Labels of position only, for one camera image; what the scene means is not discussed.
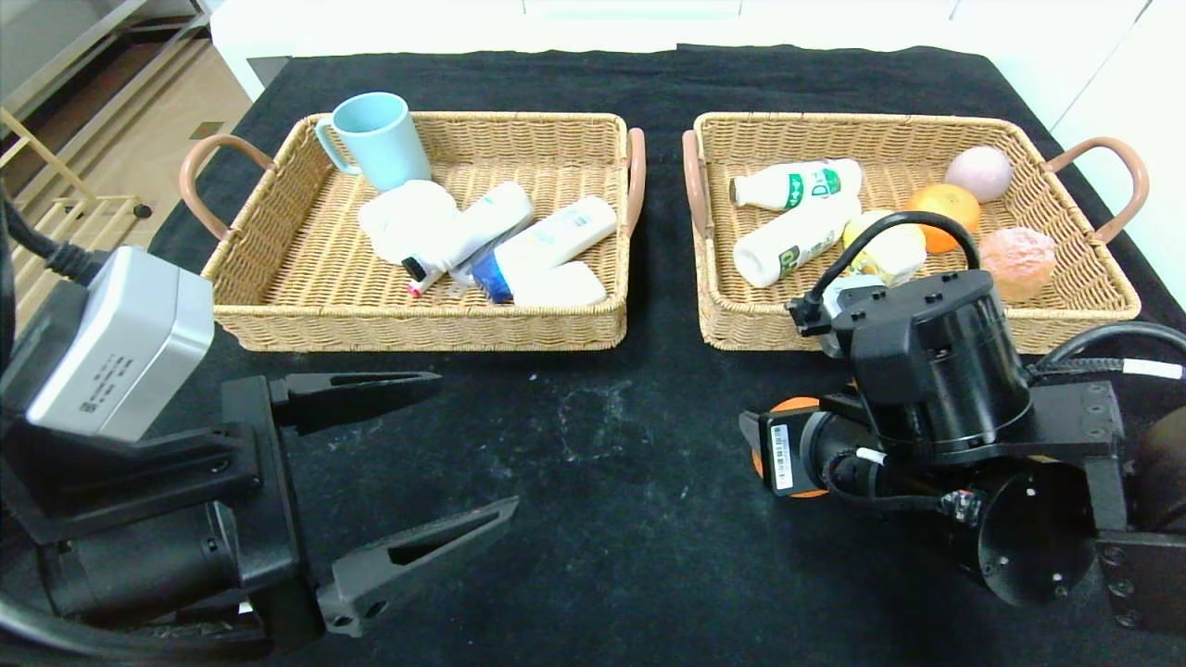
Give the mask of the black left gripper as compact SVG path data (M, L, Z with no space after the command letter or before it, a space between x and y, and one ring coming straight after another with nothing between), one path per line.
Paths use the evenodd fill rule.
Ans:
M157 440L157 452L93 455L98 478L52 479L58 507L36 532L55 614L133 625L240 593L259 629L205 640L215 655L270 655L327 633L364 637L423 587L471 566L514 519L518 497L383 536L334 559L317 590L280 427L315 434L425 402L433 371L289 374L221 388L223 423Z

